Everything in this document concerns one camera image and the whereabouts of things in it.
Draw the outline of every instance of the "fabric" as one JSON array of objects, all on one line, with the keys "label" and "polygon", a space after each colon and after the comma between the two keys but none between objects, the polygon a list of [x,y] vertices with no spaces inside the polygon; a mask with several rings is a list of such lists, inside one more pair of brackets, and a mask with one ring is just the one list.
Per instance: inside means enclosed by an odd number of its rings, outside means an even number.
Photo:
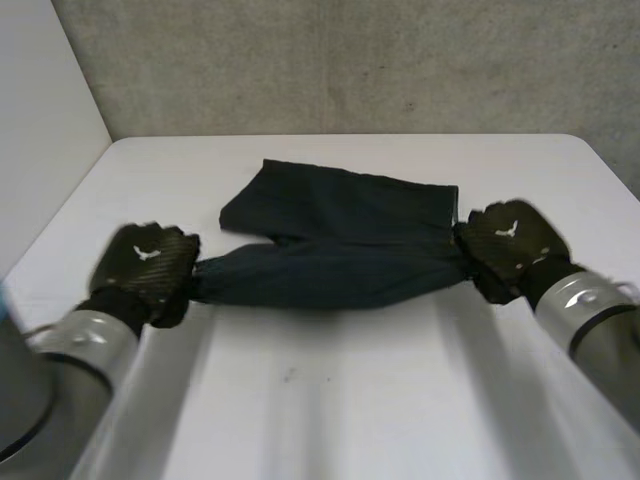
[{"label": "fabric", "polygon": [[196,265],[191,298],[304,309],[390,305],[467,278],[455,186],[265,160],[222,209],[225,230],[273,244]]}]

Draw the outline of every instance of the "gray metal cylinder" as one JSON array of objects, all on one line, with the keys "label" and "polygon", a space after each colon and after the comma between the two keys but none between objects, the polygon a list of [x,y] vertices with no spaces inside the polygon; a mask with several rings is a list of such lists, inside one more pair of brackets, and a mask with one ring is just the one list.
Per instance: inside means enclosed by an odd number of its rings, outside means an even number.
[{"label": "gray metal cylinder", "polygon": [[54,401],[49,365],[34,355],[0,299],[0,455],[15,453],[46,421]]},{"label": "gray metal cylinder", "polygon": [[88,370],[57,361],[50,366],[58,385],[55,408],[29,443],[0,462],[2,480],[69,478],[109,405],[111,392]]},{"label": "gray metal cylinder", "polygon": [[579,272],[542,296],[536,318],[640,433],[640,312],[616,285]]},{"label": "gray metal cylinder", "polygon": [[117,389],[138,349],[135,334],[117,318],[93,310],[75,310],[60,320],[38,345],[45,354],[75,358],[100,372]]},{"label": "gray metal cylinder", "polygon": [[607,279],[593,272],[578,272],[547,290],[536,307],[536,319],[569,353],[576,334],[587,322],[612,308],[633,305],[633,300]]}]

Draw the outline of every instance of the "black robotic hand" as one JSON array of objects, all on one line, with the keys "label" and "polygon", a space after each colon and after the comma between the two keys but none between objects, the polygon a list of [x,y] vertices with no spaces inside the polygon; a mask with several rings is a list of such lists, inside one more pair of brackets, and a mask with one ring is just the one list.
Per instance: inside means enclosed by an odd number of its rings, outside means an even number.
[{"label": "black robotic hand", "polygon": [[490,303],[507,304],[523,294],[532,265],[547,259],[570,264],[565,242],[527,202],[495,203],[473,211],[454,227],[458,246],[474,270],[473,281]]},{"label": "black robotic hand", "polygon": [[[104,305],[97,307],[103,311],[119,309],[116,315],[130,326],[123,317],[135,317],[137,323],[145,317],[145,323],[158,328],[178,325],[189,305],[187,285],[199,250],[199,237],[177,227],[125,225],[111,239],[91,278],[92,305]],[[123,311],[124,304],[129,311]]]}]

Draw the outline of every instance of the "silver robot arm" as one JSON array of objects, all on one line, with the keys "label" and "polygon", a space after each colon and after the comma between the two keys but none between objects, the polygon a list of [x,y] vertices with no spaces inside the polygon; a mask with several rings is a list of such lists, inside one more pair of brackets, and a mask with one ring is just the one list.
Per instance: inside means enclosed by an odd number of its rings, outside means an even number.
[{"label": "silver robot arm", "polygon": [[177,227],[120,228],[89,298],[34,350],[0,298],[0,478],[69,477],[134,361],[144,325],[182,321],[199,246]]},{"label": "silver robot arm", "polygon": [[9,315],[0,320],[0,478],[67,478],[136,355],[117,318],[76,310],[32,352]]},{"label": "silver robot arm", "polygon": [[537,321],[640,433],[638,306],[596,273],[569,264],[551,268],[534,266],[526,279]]}]

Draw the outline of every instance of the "gray concrete wall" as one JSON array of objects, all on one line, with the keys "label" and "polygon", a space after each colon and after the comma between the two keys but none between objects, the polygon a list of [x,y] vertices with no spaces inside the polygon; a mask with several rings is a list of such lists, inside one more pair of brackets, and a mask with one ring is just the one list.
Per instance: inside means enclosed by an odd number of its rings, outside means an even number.
[{"label": "gray concrete wall", "polygon": [[114,138],[563,132],[640,195],[638,0],[53,0]]}]

